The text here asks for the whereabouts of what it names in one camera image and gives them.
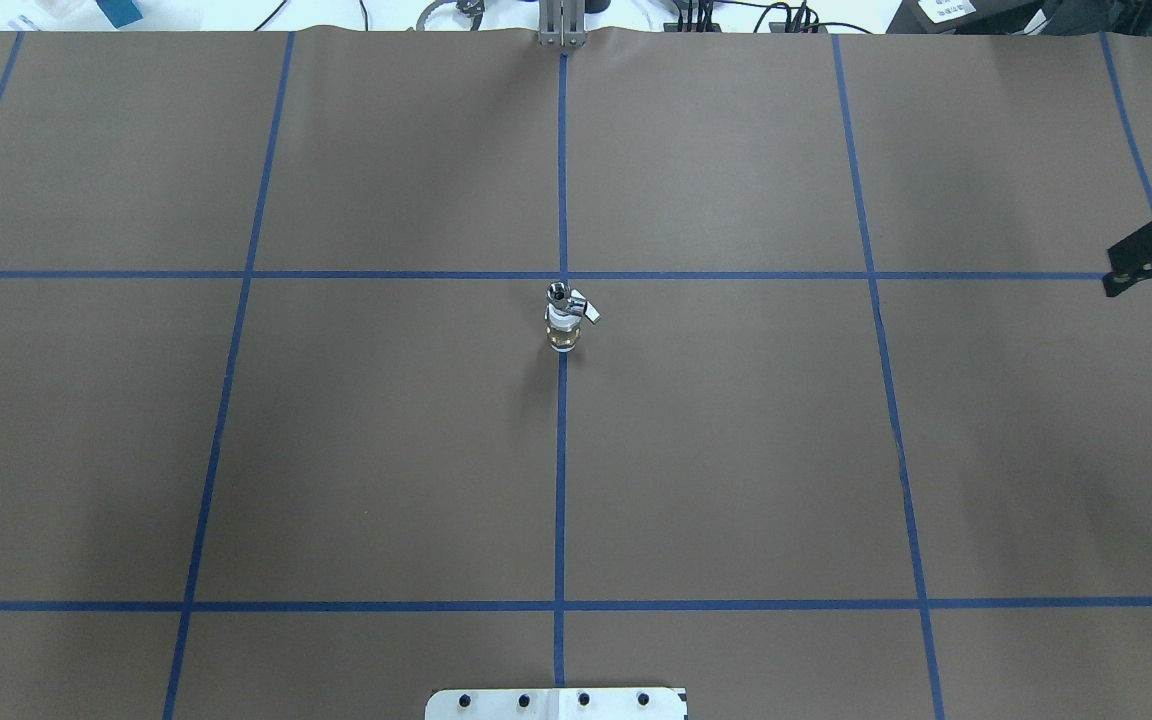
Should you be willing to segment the aluminium frame post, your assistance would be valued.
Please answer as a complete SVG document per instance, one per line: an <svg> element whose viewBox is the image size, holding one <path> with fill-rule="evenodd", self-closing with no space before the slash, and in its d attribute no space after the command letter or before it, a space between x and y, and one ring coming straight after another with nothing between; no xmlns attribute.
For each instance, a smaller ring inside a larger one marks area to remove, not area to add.
<svg viewBox="0 0 1152 720"><path fill-rule="evenodd" d="M536 40L541 47L576 50L588 41L588 3L584 0L540 0Z"/></svg>

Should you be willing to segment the white pedestal column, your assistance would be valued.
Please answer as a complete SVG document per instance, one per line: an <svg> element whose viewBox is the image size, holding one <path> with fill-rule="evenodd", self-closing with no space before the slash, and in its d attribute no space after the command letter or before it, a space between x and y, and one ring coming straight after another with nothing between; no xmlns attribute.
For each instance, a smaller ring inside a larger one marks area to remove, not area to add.
<svg viewBox="0 0 1152 720"><path fill-rule="evenodd" d="M684 689L576 687L444 689L425 719L687 719Z"/></svg>

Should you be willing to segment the white PPR valve brass base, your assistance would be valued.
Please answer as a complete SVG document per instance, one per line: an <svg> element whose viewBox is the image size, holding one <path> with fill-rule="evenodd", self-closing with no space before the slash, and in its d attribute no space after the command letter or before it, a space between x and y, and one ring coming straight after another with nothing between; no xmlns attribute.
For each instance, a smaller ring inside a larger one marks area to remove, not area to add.
<svg viewBox="0 0 1152 720"><path fill-rule="evenodd" d="M556 306L545 310L545 338L558 354L567 354L579 342L582 314L567 313Z"/></svg>

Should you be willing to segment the brown kraft paper mat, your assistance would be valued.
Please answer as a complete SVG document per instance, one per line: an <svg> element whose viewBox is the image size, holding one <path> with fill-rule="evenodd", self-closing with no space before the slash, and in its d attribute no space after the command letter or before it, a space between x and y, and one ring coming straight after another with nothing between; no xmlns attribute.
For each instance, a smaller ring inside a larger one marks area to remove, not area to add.
<svg viewBox="0 0 1152 720"><path fill-rule="evenodd" d="M0 32L0 717L1152 719L1151 218L1152 38Z"/></svg>

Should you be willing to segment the small metal pipe fitting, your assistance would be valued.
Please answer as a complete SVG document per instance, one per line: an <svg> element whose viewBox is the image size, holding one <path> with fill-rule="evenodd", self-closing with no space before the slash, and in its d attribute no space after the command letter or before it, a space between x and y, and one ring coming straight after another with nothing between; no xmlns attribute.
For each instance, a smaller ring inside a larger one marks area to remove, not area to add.
<svg viewBox="0 0 1152 720"><path fill-rule="evenodd" d="M567 311L567 313L579 313L582 323L596 324L602 319L602 314L582 293L564 282L550 283L547 306L556 306L558 310Z"/></svg>

